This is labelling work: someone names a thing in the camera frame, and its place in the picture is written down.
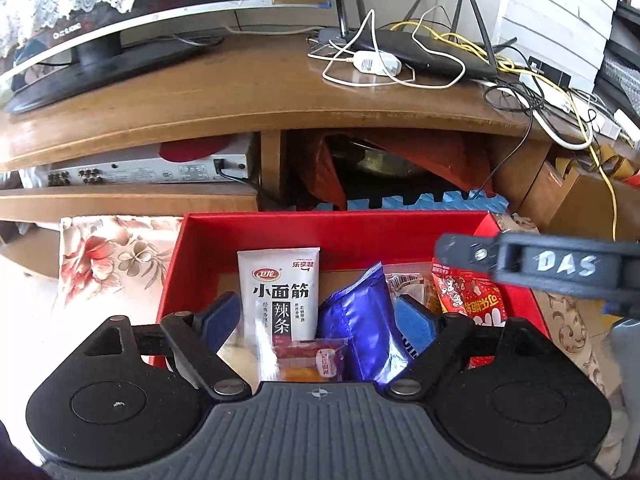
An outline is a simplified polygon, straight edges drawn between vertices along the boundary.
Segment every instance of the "silver bolt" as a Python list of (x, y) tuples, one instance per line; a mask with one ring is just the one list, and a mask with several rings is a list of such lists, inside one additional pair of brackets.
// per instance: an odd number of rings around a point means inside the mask
[(407, 397), (420, 392), (420, 383), (413, 379), (398, 379), (393, 381), (389, 388), (396, 395)]
[(213, 389), (219, 395), (234, 396), (244, 392), (244, 383), (240, 379), (224, 379), (214, 384)]
[(480, 262), (481, 260), (484, 260), (487, 256), (488, 256), (488, 251), (485, 248), (482, 249), (478, 249), (476, 251), (476, 254), (474, 254), (474, 258)]

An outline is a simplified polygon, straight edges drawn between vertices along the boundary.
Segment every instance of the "silver electronic device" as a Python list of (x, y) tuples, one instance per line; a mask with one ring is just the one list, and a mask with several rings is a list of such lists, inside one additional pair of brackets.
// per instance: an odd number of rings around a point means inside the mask
[(49, 186), (87, 184), (177, 184), (227, 180), (216, 172), (213, 161), (222, 158), (224, 173), (249, 178), (258, 144), (255, 134), (236, 134), (218, 152), (188, 162), (170, 162), (160, 155), (160, 144), (148, 144), (52, 164)]

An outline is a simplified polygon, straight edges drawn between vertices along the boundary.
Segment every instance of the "red oval logo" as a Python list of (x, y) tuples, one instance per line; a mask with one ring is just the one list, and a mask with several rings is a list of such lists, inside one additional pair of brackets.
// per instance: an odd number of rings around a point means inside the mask
[(280, 271), (271, 269), (271, 267), (262, 267), (255, 269), (253, 272), (254, 278), (261, 282), (274, 282), (280, 277)]

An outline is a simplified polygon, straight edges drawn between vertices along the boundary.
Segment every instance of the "monitor stand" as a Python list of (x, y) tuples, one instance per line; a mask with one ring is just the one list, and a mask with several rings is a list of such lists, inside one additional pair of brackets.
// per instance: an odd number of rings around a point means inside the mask
[(151, 41), (123, 48), (120, 33), (108, 34), (72, 49), (71, 65), (19, 89), (4, 109), (20, 114), (177, 63), (202, 52), (200, 46)]

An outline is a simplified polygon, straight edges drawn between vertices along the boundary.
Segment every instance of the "crosshair symbol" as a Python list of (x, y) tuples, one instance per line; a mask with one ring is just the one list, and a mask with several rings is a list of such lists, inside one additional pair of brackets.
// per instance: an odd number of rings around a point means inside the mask
[(327, 395), (329, 395), (331, 392), (328, 392), (324, 388), (316, 388), (315, 390), (312, 390), (310, 393), (316, 399), (322, 399), (323, 397), (326, 397)]

